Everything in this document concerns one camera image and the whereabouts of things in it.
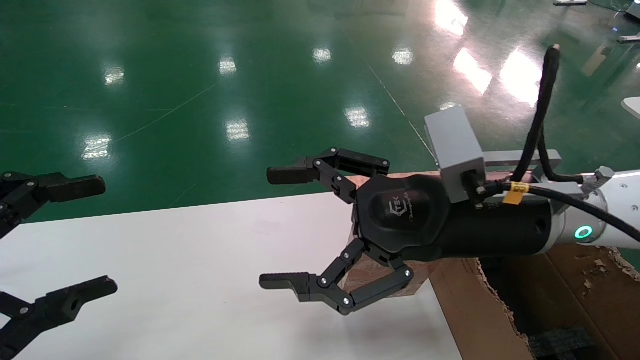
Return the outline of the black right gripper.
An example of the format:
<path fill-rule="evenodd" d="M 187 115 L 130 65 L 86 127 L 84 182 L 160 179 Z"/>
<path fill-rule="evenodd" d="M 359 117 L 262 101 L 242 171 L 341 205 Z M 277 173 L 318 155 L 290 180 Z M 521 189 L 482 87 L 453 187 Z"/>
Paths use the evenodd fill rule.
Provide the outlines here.
<path fill-rule="evenodd" d="M 330 148 L 290 166 L 269 167 L 266 177 L 271 185 L 319 182 L 341 201 L 354 203 L 363 241 L 352 240 L 320 275 L 266 273 L 259 276 L 260 287 L 290 289 L 300 303 L 322 302 L 347 316 L 405 289 L 414 272 L 403 260 L 537 255 L 550 241 L 553 214 L 548 202 L 496 201 L 482 208 L 469 201 L 452 203 L 439 176 L 384 176 L 390 165 L 384 158 Z M 343 173 L 370 180 L 357 190 Z M 373 248 L 391 273 L 352 292 L 340 288 L 345 275 Z"/>

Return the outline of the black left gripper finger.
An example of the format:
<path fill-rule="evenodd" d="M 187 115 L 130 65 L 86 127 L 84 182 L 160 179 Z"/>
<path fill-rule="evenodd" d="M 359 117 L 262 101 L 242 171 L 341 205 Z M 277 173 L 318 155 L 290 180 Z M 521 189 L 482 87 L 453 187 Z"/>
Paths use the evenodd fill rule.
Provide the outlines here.
<path fill-rule="evenodd" d="M 0 237 L 6 237 L 47 203 L 91 198 L 105 192 L 105 180 L 98 175 L 68 178 L 60 172 L 4 172 L 0 176 Z"/>
<path fill-rule="evenodd" d="M 0 294 L 0 312 L 9 321 L 0 331 L 0 358 L 13 360 L 44 332 L 69 324 L 89 302 L 112 296 L 118 284 L 109 276 L 48 292 L 27 303 L 7 292 Z"/>

